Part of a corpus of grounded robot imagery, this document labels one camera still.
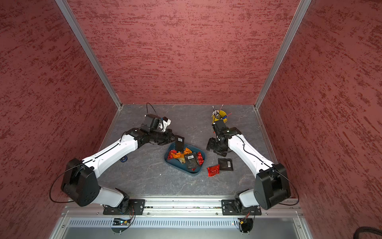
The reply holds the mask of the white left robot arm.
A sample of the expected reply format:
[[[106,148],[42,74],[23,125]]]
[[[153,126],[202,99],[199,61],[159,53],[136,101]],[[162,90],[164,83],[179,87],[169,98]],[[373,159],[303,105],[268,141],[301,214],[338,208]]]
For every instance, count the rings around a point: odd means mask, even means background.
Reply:
[[[83,160],[74,158],[69,161],[63,174],[61,190],[80,207],[94,203],[126,211],[129,196],[118,189],[101,187],[97,179],[109,167],[141,146],[147,143],[166,145],[175,138],[171,129],[164,132],[145,132],[138,128],[126,131],[119,140],[98,153]]]

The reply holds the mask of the orange tea bag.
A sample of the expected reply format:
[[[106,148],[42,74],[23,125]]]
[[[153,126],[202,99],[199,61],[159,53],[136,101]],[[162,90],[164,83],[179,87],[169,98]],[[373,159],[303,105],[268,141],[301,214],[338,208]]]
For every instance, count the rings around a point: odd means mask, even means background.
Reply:
[[[173,150],[172,151],[172,157],[175,159],[178,158],[185,158],[185,155],[193,153],[190,149],[186,148],[183,152],[176,152]]]

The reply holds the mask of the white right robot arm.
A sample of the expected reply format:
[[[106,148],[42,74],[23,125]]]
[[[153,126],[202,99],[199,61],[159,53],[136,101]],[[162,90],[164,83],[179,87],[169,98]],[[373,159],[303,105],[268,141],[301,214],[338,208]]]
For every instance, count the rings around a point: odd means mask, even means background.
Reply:
[[[290,198],[291,190],[286,168],[274,164],[258,152],[235,127],[215,129],[216,137],[209,139],[207,150],[226,156],[226,152],[235,152],[255,176],[253,189],[238,194],[239,207],[261,207],[265,210]]]

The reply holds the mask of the red tea bag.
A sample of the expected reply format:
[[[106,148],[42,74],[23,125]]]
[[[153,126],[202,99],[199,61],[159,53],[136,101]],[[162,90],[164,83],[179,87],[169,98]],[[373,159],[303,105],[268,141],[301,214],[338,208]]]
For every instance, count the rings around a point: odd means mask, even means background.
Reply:
[[[203,155],[202,155],[201,152],[198,152],[198,153],[197,153],[197,159],[198,159],[198,164],[199,164],[199,166],[202,166],[203,163],[204,163],[204,157],[203,157]]]
[[[208,177],[214,177],[219,175],[220,173],[220,165],[208,167]]]
[[[174,155],[176,155],[178,152],[174,149],[170,150],[167,156],[167,160],[171,160],[174,158]]]

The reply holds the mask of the black tea bag with label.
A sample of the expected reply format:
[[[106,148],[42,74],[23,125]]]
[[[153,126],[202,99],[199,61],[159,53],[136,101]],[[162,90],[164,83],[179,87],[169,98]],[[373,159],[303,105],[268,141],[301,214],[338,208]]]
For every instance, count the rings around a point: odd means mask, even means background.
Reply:
[[[195,152],[185,155],[185,162],[188,170],[195,170],[199,167],[197,154]]]

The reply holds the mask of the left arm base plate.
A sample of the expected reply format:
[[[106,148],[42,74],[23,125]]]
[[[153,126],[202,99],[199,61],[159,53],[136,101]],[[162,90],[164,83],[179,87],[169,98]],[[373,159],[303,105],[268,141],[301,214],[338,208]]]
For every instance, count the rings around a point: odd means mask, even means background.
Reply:
[[[146,201],[144,199],[123,200],[117,207],[104,206],[103,214],[114,216],[141,216],[145,208],[145,203]]]

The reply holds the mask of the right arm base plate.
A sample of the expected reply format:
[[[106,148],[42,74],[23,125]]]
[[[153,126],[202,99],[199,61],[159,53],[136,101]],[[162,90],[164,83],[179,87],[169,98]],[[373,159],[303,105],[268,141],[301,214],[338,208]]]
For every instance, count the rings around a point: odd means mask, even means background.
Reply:
[[[238,200],[222,200],[222,213],[224,216],[261,216],[260,206],[244,207]]]

